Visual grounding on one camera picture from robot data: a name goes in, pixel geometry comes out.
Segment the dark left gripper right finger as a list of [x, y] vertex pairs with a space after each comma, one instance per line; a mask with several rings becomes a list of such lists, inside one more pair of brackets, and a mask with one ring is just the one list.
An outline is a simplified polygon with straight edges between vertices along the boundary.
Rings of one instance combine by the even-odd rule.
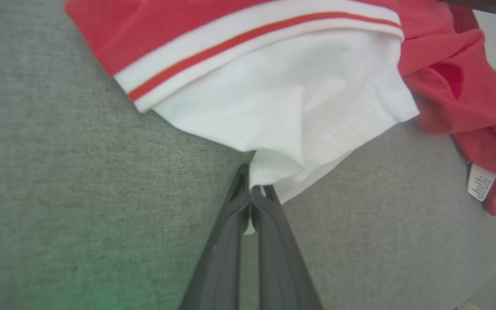
[[252, 188], [259, 235], [261, 310], [322, 310], [303, 255], [272, 185]]

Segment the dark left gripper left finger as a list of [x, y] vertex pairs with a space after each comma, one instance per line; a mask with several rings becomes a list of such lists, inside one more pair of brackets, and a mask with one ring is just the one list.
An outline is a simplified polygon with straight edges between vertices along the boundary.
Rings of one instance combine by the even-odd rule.
[[242, 164], [213, 224], [179, 306], [181, 310], [239, 308], [242, 234], [248, 225], [248, 181], [248, 164]]

